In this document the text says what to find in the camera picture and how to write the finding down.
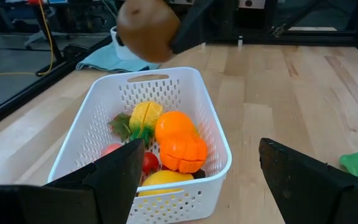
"light blue cloth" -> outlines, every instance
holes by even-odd
[[[138,72],[156,69],[158,66],[159,65],[157,64],[148,63],[141,59],[119,59],[116,53],[116,48],[111,42],[109,45],[104,46],[87,56],[82,62],[77,64],[76,69],[95,68],[105,72]]]

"red fruit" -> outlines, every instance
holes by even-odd
[[[157,171],[159,166],[159,162],[157,156],[155,156],[152,152],[146,152],[144,154],[143,172],[148,175],[150,171]]]
[[[103,149],[103,151],[102,151],[102,156],[101,156],[101,157],[103,157],[103,156],[109,154],[110,152],[115,151],[116,149],[118,149],[118,148],[121,147],[121,146],[122,146],[122,145],[119,144],[119,143],[114,143],[114,144],[109,145],[107,148]]]

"white plastic basket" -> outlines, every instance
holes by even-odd
[[[159,79],[137,82],[136,77]],[[199,71],[180,67],[102,77],[89,90],[49,174],[53,181],[95,161],[109,144],[120,142],[107,122],[115,115],[131,114],[141,101],[156,101],[165,111],[180,110],[197,125],[208,145],[203,170],[206,178],[139,187],[138,192],[183,189],[169,194],[136,197],[128,223],[175,223],[205,218],[213,213],[232,157]],[[149,149],[158,156],[158,144]]]

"wooden table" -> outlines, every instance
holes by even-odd
[[[233,163],[211,218],[194,223],[283,223],[262,176],[258,146],[272,138],[339,167],[358,152],[358,50],[211,45],[162,67],[201,71]],[[104,72],[73,72],[0,122],[0,184],[46,183],[90,85]]]

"basket rim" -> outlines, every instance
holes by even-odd
[[[53,166],[52,166],[52,168],[51,168],[51,170],[49,172],[47,182],[49,183],[49,182],[52,182],[54,180],[53,175],[55,174],[57,166],[59,165],[59,162],[62,159],[62,155],[63,155],[63,151],[64,151],[63,149],[68,144],[68,137],[73,132],[74,126],[76,126],[76,123],[78,122],[78,119],[80,117],[80,113],[81,113],[82,109],[85,106],[84,102],[86,102],[87,99],[90,97],[90,94],[93,91],[93,89],[95,88],[97,83],[101,82],[102,80],[104,80],[106,78],[111,78],[111,77],[134,78],[134,77],[138,77],[138,76],[142,76],[142,75],[149,75],[150,73],[166,75],[166,73],[168,73],[169,71],[178,70],[178,69],[192,71],[192,73],[197,74],[196,78],[204,84],[202,86],[202,88],[203,88],[204,93],[207,96],[209,107],[210,107],[210,109],[212,109],[214,120],[215,120],[215,122],[217,124],[219,134],[220,134],[220,136],[222,138],[224,148],[225,148],[226,154],[227,154],[227,162],[226,162],[225,167],[219,173],[217,173],[217,174],[215,174],[215,175],[213,175],[211,177],[205,177],[205,178],[195,179],[195,180],[187,180],[187,181],[183,181],[183,182],[175,182],[175,183],[170,183],[170,184],[161,184],[161,185],[152,185],[152,186],[146,186],[146,187],[138,187],[137,192],[143,192],[143,191],[146,191],[146,190],[158,190],[158,189],[161,189],[161,188],[167,189],[167,188],[179,187],[179,186],[190,185],[190,184],[199,184],[199,183],[203,183],[203,182],[209,182],[209,181],[212,181],[212,180],[220,179],[221,177],[226,175],[226,173],[230,169],[230,166],[231,166],[231,163],[232,163],[232,154],[231,154],[231,151],[230,151],[229,144],[227,143],[226,136],[224,135],[223,128],[222,128],[221,123],[220,123],[220,121],[218,119],[218,116],[216,114],[215,108],[214,108],[214,106],[212,104],[211,97],[209,97],[209,93],[208,93],[208,91],[206,89],[204,80],[203,80],[203,78],[202,78],[202,76],[200,74],[200,71],[198,71],[197,69],[192,68],[192,67],[173,67],[173,68],[147,70],[147,71],[141,71],[141,72],[127,72],[127,73],[119,73],[119,74],[110,74],[110,75],[106,75],[106,76],[103,76],[103,77],[98,78],[97,80],[95,80],[93,82],[93,84],[91,85],[91,87],[89,88],[88,93],[86,94],[86,96],[85,96],[85,98],[83,100],[83,103],[81,104],[80,108],[78,109],[78,112],[77,112],[77,114],[75,116],[75,119],[74,119],[73,123],[71,124],[71,126],[70,126],[70,128],[69,128],[69,130],[67,132],[66,138],[65,138],[65,140],[64,140],[64,142],[63,142],[63,144],[62,144],[62,146],[61,146],[61,148],[59,150],[58,156],[56,157],[55,162],[53,163]]]

